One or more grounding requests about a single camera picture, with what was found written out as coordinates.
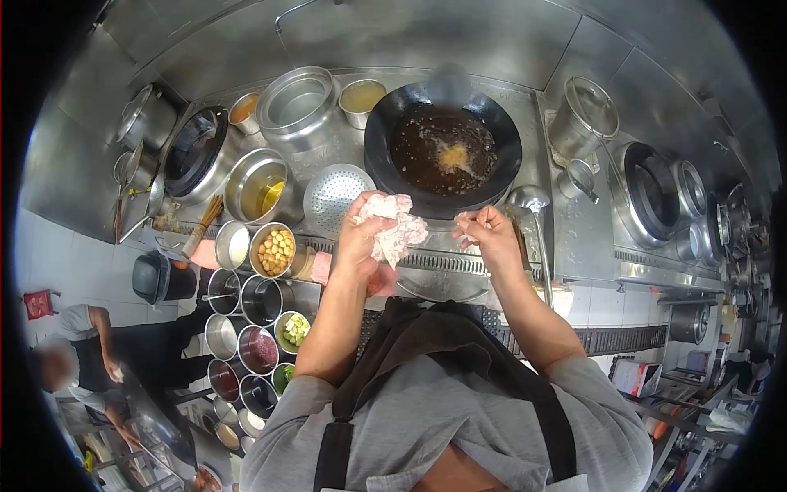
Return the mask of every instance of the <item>cardboard box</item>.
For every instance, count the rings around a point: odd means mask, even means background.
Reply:
[[[612,386],[631,396],[644,398],[656,392],[660,377],[661,364],[618,359],[615,374],[612,375]]]

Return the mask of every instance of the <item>pot lid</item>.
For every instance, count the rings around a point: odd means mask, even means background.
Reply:
[[[149,83],[142,88],[142,90],[129,102],[123,109],[123,120],[120,122],[120,128],[117,129],[117,137],[115,142],[119,142],[131,130],[131,127],[136,122],[142,108],[145,107],[150,95],[153,93],[153,84]]]

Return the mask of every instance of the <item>yellow oil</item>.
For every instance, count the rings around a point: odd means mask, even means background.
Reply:
[[[257,216],[263,216],[270,212],[279,196],[282,194],[284,188],[284,179],[273,180],[271,179],[260,191],[257,197]]]

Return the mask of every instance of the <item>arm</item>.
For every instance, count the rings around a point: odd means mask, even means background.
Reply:
[[[371,217],[362,224],[353,219],[373,194],[366,191],[350,206],[339,234],[335,269],[320,300],[317,318],[304,338],[295,361],[295,377],[312,375],[335,387],[353,368],[360,339],[360,323],[366,302],[366,284],[377,271],[371,258],[374,235],[393,227],[395,220]]]
[[[118,383],[120,378],[120,366],[112,357],[112,338],[109,330],[112,325],[109,323],[109,311],[104,308],[89,306],[87,315],[91,319],[91,325],[98,331],[98,341],[101,343],[101,355],[104,359],[104,368],[109,378]]]
[[[585,349],[566,320],[535,293],[522,268],[522,258],[511,221],[488,205],[477,213],[456,218],[460,230],[480,242],[484,265],[490,271],[505,317],[519,347],[539,372],[550,375],[572,357],[586,357]],[[466,239],[462,247],[469,246]]]

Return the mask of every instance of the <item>gray t-shirt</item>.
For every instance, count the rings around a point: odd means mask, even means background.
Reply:
[[[569,359],[550,383],[574,432],[576,477],[552,483],[532,403],[421,356],[399,367],[354,416],[347,490],[411,490],[450,442],[511,490],[642,490],[650,438],[598,364]],[[241,490],[312,490],[334,393],[311,376],[290,382],[243,460]]]

